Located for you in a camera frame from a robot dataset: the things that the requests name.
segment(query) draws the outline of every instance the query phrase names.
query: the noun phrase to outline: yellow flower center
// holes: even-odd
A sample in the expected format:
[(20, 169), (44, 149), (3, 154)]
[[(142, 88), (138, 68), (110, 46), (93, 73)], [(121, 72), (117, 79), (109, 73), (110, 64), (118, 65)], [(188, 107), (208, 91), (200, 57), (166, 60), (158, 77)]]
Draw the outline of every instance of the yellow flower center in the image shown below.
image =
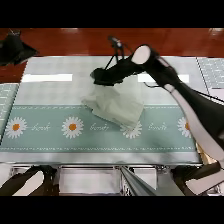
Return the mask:
[(14, 124), (12, 126), (13, 131), (17, 131), (17, 130), (19, 130), (19, 128), (20, 128), (19, 124)]
[(189, 128), (189, 124), (188, 124), (188, 123), (185, 124), (185, 128), (186, 128), (188, 131), (190, 130), (190, 128)]
[(76, 129), (76, 124), (70, 124), (70, 125), (69, 125), (69, 129), (70, 129), (71, 131), (74, 131), (74, 130)]

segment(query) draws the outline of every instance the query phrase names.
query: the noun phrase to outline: white cloth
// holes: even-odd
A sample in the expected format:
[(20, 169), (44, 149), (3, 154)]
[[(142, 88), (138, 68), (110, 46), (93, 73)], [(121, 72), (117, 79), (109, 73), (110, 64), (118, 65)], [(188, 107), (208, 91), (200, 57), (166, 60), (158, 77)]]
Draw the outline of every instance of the white cloth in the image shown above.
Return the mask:
[(93, 109), (96, 116), (128, 128), (136, 127), (144, 106), (141, 85), (135, 77), (115, 86), (95, 85), (92, 94), (82, 102)]

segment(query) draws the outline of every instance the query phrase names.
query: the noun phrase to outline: red wooden floor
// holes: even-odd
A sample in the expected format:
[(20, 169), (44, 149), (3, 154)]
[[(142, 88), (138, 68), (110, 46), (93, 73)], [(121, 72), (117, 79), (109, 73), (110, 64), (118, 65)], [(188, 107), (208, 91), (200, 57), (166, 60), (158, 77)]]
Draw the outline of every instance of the red wooden floor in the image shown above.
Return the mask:
[[(150, 44), (161, 55), (224, 57), (223, 28), (19, 28), (40, 56), (111, 55), (113, 35), (132, 49)], [(0, 28), (0, 39), (9, 29)], [(0, 83), (19, 82), (25, 64), (0, 67)]]

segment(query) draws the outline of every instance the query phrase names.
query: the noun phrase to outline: daisy print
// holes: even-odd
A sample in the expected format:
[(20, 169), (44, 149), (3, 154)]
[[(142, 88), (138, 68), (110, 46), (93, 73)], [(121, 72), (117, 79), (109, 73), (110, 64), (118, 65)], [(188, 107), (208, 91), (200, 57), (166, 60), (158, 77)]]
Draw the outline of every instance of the daisy print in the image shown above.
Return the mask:
[(22, 117), (15, 117), (8, 122), (6, 126), (6, 135), (8, 138), (17, 138), (27, 129), (26, 121)]
[(191, 138), (189, 124), (187, 123), (185, 117), (179, 119), (177, 127), (178, 130), (182, 132), (182, 135), (184, 135), (186, 138)]
[(83, 121), (78, 117), (69, 117), (63, 122), (62, 131), (64, 132), (66, 138), (75, 138), (82, 134)]
[(136, 138), (137, 136), (139, 136), (141, 134), (140, 131), (142, 130), (142, 125), (141, 125), (140, 121), (138, 121), (138, 123), (134, 129), (130, 128), (130, 127), (123, 126), (123, 125), (121, 125), (120, 127), (121, 127), (120, 131), (123, 131), (123, 135), (125, 135), (126, 138), (130, 138), (130, 139), (133, 139), (133, 138)]

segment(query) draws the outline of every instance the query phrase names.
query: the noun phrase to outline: brown floor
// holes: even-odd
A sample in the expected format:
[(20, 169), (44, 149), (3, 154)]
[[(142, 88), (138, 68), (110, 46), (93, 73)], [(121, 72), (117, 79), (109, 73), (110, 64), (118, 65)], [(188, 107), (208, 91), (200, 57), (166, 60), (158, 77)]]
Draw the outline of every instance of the brown floor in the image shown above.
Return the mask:
[[(113, 35), (132, 49), (150, 44), (161, 55), (224, 57), (222, 28), (19, 28), (21, 39), (40, 56), (111, 55)], [(0, 28), (0, 39), (9, 29)], [(19, 82), (25, 63), (0, 67), (0, 83)]]

